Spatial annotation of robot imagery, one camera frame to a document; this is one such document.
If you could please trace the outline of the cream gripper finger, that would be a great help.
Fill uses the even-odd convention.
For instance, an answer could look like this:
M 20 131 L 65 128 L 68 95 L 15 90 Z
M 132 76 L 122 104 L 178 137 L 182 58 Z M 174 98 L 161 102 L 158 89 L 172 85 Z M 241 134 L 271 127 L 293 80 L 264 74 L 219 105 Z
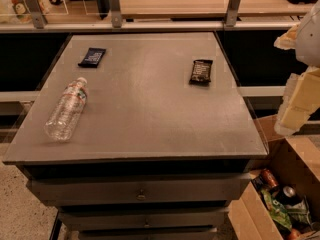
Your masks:
M 298 27 L 299 25 L 294 25 L 286 33 L 278 37 L 274 42 L 274 46 L 282 50 L 295 49 Z
M 320 68 L 308 67 L 301 75 L 292 73 L 287 80 L 274 130 L 290 136 L 300 130 L 320 108 Z

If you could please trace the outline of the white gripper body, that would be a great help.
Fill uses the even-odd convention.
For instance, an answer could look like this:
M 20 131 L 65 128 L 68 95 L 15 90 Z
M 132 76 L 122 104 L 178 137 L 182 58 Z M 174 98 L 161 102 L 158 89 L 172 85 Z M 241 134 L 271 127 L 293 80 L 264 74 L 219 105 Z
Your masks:
M 300 22 L 295 52 L 298 61 L 308 66 L 320 66 L 320 0 Z

